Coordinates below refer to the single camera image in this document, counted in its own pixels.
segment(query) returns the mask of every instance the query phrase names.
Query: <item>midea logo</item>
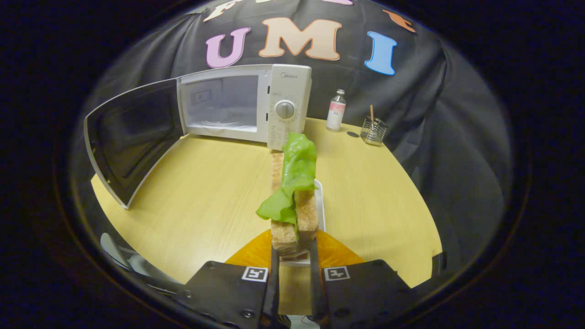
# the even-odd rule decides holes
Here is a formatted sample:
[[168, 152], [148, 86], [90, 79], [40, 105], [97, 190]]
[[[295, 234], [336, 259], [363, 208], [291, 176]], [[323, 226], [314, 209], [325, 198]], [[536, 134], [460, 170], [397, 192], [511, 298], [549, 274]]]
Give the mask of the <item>midea logo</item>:
[[284, 73], [284, 72], [282, 72], [282, 73], [280, 74], [280, 77], [281, 77], [281, 78], [293, 78], [293, 79], [296, 79], [296, 78], [298, 78], [297, 76], [294, 76], [294, 75], [292, 75], [292, 74], [286, 74], [286, 73]]

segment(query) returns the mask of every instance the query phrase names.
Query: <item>white microwave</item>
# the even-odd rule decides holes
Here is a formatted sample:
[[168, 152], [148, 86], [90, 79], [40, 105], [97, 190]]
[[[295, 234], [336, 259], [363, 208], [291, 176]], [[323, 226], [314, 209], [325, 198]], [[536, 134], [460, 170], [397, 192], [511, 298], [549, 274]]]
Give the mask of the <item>white microwave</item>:
[[281, 150], [307, 117], [311, 68], [231, 66], [144, 85], [98, 106], [84, 120], [98, 177], [128, 208], [166, 152], [186, 134], [265, 142]]

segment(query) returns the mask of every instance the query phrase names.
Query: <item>green lettuce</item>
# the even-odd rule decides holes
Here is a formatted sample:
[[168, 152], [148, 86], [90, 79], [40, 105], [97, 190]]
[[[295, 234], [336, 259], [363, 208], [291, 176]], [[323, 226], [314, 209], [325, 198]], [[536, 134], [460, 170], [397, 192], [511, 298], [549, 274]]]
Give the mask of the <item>green lettuce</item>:
[[265, 220], [291, 223], [298, 231], [293, 194], [295, 191], [315, 189], [317, 151], [315, 144], [304, 134], [292, 132], [288, 135], [283, 151], [283, 180], [280, 188], [262, 202], [256, 214]]

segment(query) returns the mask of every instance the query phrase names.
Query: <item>metal mesh cup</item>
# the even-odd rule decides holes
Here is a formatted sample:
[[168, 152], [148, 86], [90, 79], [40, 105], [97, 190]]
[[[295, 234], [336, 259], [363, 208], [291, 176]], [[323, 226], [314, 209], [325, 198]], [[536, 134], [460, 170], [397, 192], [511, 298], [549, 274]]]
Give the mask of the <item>metal mesh cup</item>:
[[371, 145], [381, 145], [382, 140], [384, 139], [384, 135], [386, 134], [386, 129], [388, 129], [388, 125], [385, 124], [378, 118], [374, 118], [374, 124], [372, 125], [372, 121], [370, 117], [366, 117], [364, 119], [364, 124], [362, 125], [362, 133], [360, 136], [364, 140], [364, 142], [371, 144]]

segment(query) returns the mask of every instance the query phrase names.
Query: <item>beige letter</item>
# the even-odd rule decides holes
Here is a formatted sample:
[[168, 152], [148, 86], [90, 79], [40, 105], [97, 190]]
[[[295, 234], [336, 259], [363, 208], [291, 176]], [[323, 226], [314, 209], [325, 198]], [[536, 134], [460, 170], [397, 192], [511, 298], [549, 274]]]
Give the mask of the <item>beige letter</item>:
[[217, 7], [215, 7], [214, 11], [211, 13], [211, 15], [209, 17], [207, 17], [206, 19], [204, 19], [204, 22], [207, 22], [208, 20], [212, 19], [212, 18], [216, 18], [217, 16], [223, 14], [223, 11], [228, 10], [229, 8], [233, 7], [236, 2], [240, 2], [242, 0], [232, 0], [230, 2], [226, 2], [223, 5], [219, 5]]
[[266, 45], [258, 52], [262, 57], [278, 57], [284, 55], [284, 49], [280, 47], [280, 39], [284, 41], [288, 50], [293, 55], [301, 53], [303, 48], [311, 41], [311, 48], [305, 54], [314, 59], [338, 60], [339, 54], [335, 52], [335, 35], [341, 24], [332, 20], [316, 19], [303, 31], [289, 18], [268, 18], [262, 21], [268, 26], [266, 33]]
[[394, 23], [402, 26], [403, 28], [409, 30], [410, 32], [416, 32], [413, 28], [411, 28], [409, 25], [412, 26], [412, 24], [410, 24], [410, 22], [407, 22], [406, 20], [404, 20], [404, 18], [396, 15], [393, 12], [389, 12], [389, 11], [385, 11], [382, 9], [383, 12], [388, 13], [388, 15], [390, 15], [390, 18], [394, 21]]

